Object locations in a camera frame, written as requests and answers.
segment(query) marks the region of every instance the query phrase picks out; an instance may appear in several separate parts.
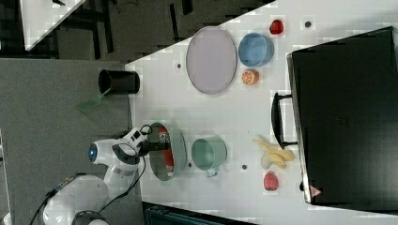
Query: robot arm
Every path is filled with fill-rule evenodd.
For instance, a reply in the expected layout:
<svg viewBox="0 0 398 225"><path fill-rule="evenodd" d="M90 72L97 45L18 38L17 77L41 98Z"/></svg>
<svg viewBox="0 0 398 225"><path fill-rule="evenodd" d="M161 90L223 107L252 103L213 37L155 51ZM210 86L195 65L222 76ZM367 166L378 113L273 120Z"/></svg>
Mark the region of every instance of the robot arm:
<svg viewBox="0 0 398 225"><path fill-rule="evenodd" d="M134 128L121 139L93 142L88 157L93 164L108 166L104 179L80 175L61 183L43 210L44 223L108 225L99 212L130 190L145 140L146 133Z"/></svg>

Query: black cable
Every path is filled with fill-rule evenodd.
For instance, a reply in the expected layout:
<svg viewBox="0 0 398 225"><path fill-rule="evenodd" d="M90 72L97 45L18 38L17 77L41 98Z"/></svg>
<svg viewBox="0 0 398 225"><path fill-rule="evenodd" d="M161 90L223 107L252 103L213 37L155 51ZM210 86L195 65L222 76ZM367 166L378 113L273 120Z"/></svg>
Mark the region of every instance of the black cable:
<svg viewBox="0 0 398 225"><path fill-rule="evenodd" d="M138 6L138 0L135 1L135 2L127 2L127 3L122 3L122 4L119 4L119 1L116 0L117 14L120 14L120 12L121 12L120 7L121 7L121 6L125 6L125 5L135 5L135 6Z"/></svg>
<svg viewBox="0 0 398 225"><path fill-rule="evenodd" d="M32 219L30 220L29 225L32 225L32 224L33 224L33 222L35 221L36 217L38 216L38 213L40 212L41 208L42 208L43 206L45 206L45 205L48 203L48 201L49 201L55 194L56 194L56 190L55 190L55 189L53 189L52 191L49 191L49 192L46 194L46 198L45 198L44 201L41 203L41 205L38 207L38 210L36 210L36 213L35 213L35 215L32 217Z"/></svg>
<svg viewBox="0 0 398 225"><path fill-rule="evenodd" d="M120 144L125 144L127 146L129 146L130 148L134 149L131 145L129 145L128 143L120 143ZM105 206L103 206L103 208L101 210L99 210L99 213L102 212L102 210L104 210L106 207L108 207L108 205L110 205L111 203L113 203L114 201L121 199L125 196L127 196L130 191L135 187L135 185L138 183L138 181L141 179L141 177L143 176L145 169L146 169L146 161L145 161L145 157L142 157L144 160L144 168L143 171L141 172L141 174L138 176L137 180L135 180L134 184L131 184L129 189L126 190L126 192L124 192L123 194L117 196L116 198L114 198L112 201L110 201L109 203L107 203Z"/></svg>
<svg viewBox="0 0 398 225"><path fill-rule="evenodd" d="M148 132L143 132L143 128L146 128L146 127L149 128ZM151 127L150 125L143 125L143 126L141 127L141 129L140 129L140 132L141 132L142 134L144 134L144 135L151 134L152 131L153 131L153 129L152 129L152 127Z"/></svg>

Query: metal pot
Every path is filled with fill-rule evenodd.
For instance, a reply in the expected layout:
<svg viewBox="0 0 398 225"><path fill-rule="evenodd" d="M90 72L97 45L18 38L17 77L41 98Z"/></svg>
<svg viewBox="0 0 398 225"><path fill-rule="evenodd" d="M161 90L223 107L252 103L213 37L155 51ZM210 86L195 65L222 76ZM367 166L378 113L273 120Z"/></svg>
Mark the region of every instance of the metal pot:
<svg viewBox="0 0 398 225"><path fill-rule="evenodd" d="M162 151L152 151L148 154L150 167L156 177L161 181L169 181L179 172L183 171L187 164L187 151L185 148L184 137L182 136L181 130L174 125L156 122L151 126L153 131L147 137L150 143L158 143L160 141L159 132L162 127L167 129L170 136L170 144L175 164L172 176L167 174L166 162Z"/></svg>

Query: white plate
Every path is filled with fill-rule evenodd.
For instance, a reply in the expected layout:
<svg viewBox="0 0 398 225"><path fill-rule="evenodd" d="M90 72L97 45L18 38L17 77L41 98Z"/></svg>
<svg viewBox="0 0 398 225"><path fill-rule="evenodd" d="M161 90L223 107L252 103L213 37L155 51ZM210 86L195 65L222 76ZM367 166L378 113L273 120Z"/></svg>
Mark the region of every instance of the white plate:
<svg viewBox="0 0 398 225"><path fill-rule="evenodd" d="M225 90L237 67L237 51L226 31L216 26L199 30L187 50L187 72L200 92L214 95Z"/></svg>

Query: black cylinder container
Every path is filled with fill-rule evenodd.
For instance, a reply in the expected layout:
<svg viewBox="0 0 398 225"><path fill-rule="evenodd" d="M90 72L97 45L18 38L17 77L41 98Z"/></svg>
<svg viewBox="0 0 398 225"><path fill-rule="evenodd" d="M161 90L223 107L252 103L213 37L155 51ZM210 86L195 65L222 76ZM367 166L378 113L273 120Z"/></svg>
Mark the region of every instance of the black cylinder container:
<svg viewBox="0 0 398 225"><path fill-rule="evenodd" d="M103 69L99 73L99 91L108 95L136 94L140 90L140 77L136 72Z"/></svg>

